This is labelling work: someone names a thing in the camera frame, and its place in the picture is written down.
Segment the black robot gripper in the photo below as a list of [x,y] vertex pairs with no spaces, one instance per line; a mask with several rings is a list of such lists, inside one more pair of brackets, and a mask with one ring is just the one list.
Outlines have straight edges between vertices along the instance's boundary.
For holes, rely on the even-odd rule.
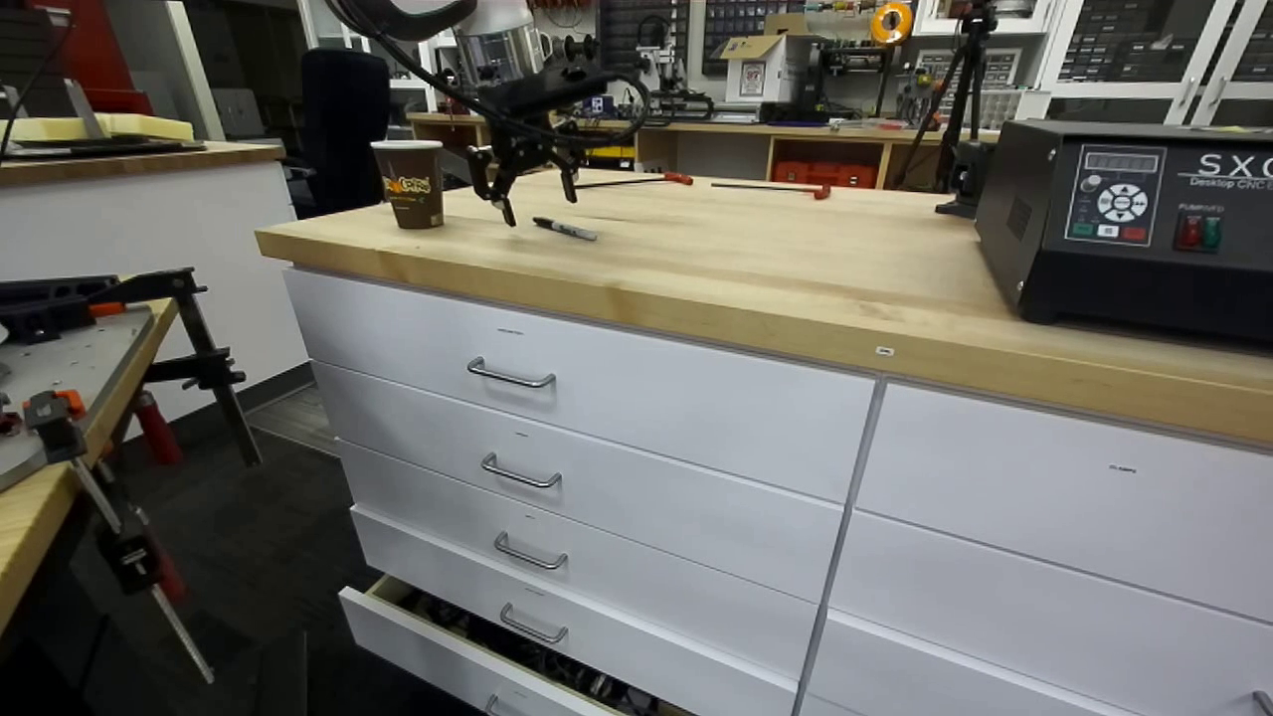
[[477,93],[477,114],[490,127],[490,144],[470,152],[470,178],[487,203],[503,207],[504,227],[516,227],[515,184],[553,163],[563,190],[577,203],[577,166],[587,139],[575,127],[553,127],[556,107],[600,95],[609,83],[605,68],[593,64],[551,64],[535,75],[490,83]]

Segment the robot arm with white link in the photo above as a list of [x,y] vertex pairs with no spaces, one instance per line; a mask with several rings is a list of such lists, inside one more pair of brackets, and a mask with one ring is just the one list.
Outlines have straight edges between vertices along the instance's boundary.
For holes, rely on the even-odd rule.
[[[422,83],[473,111],[490,107],[492,93],[538,73],[527,0],[323,0],[345,29],[376,38],[390,58]],[[457,75],[443,79],[410,54],[410,42],[449,30]]]

